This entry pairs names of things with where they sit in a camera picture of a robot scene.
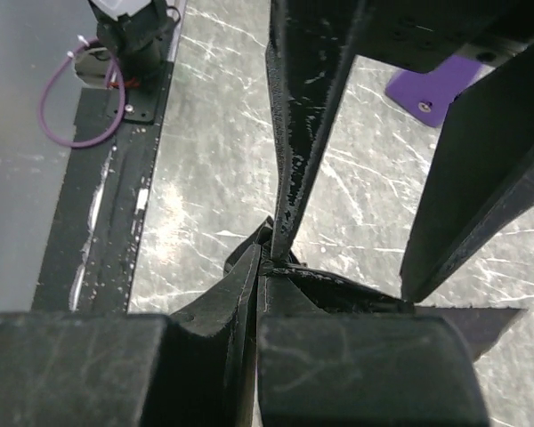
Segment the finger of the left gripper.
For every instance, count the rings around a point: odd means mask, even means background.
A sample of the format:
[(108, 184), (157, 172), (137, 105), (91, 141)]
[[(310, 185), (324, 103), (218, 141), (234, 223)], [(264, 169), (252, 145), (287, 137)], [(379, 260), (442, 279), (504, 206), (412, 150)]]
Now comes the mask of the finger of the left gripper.
[(364, 25), (363, 1), (273, 1), (265, 51), (278, 193), (271, 257), (301, 225)]
[(534, 43), (449, 106), (400, 268), (421, 302), (534, 206)]

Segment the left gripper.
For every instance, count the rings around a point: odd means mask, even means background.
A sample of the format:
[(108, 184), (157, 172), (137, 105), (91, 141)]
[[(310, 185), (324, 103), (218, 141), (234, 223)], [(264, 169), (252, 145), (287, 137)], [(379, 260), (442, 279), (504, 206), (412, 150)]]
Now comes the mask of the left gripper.
[(369, 1), (357, 54), (428, 73), (452, 56), (499, 66), (534, 43), (534, 1)]

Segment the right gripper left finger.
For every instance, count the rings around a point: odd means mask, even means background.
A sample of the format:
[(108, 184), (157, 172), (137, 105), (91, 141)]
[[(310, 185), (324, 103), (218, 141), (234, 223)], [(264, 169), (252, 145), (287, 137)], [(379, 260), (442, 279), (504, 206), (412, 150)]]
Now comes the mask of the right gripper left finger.
[(0, 313), (0, 426), (248, 426), (259, 245), (170, 315)]

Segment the black trash bag roll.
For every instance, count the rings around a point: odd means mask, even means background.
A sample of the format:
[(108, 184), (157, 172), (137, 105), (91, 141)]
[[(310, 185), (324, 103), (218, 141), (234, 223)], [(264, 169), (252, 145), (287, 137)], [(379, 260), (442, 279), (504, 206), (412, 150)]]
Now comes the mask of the black trash bag roll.
[(458, 330), (474, 361), (489, 352), (527, 312), (515, 307), (421, 306), (336, 273), (312, 269), (294, 254), (283, 263), (268, 260), (260, 271), (272, 278), (289, 279), (327, 313), (406, 313), (444, 318)]

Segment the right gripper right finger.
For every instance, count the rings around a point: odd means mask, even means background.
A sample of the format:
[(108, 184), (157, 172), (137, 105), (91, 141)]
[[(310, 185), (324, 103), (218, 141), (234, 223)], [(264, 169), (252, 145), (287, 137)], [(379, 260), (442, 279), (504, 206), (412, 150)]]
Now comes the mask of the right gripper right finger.
[(486, 426), (474, 360), (446, 319), (327, 313), (260, 271), (258, 398), (266, 426)]

